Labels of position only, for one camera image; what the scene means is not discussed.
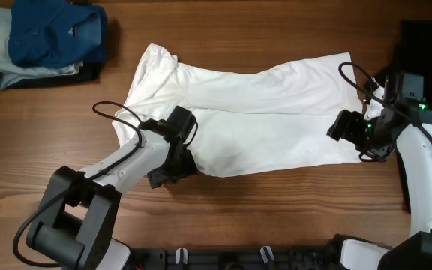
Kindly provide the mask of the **white t-shirt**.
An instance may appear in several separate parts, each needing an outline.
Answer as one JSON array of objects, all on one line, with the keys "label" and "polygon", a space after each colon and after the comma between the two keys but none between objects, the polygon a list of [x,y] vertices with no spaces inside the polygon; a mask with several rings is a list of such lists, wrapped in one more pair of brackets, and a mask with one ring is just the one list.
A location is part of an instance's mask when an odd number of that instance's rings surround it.
[{"label": "white t-shirt", "polygon": [[131,124],[166,119],[175,107],[184,107],[199,126],[190,144],[197,168],[215,177],[355,164],[355,147],[327,134],[340,111],[362,111],[349,84],[350,59],[344,52],[233,73],[182,63],[152,44],[113,127],[125,144],[134,134]]}]

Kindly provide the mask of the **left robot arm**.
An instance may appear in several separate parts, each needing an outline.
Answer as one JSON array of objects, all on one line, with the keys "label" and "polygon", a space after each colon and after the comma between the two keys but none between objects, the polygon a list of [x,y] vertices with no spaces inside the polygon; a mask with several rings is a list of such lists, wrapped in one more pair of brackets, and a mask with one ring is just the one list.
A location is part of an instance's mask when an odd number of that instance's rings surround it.
[{"label": "left robot arm", "polygon": [[133,269],[131,249],[113,238],[121,198],[143,177],[151,188],[197,174],[188,146],[198,124],[191,111],[176,106],[168,118],[129,126],[134,136],[104,160],[80,171],[67,166],[49,180],[36,212],[18,229],[14,255],[41,266],[19,251],[29,248],[60,269]]}]

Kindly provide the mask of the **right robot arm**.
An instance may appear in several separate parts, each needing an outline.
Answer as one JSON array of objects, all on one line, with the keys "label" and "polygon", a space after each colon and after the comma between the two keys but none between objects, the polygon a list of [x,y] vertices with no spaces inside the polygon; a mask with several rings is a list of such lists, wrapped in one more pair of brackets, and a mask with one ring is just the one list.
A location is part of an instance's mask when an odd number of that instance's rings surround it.
[{"label": "right robot arm", "polygon": [[354,144],[363,161],[399,154],[406,179],[411,227],[409,238],[390,250],[346,240],[340,262],[347,269],[432,269],[432,108],[424,96],[425,78],[400,72],[388,76],[376,114],[344,109],[327,135]]}]

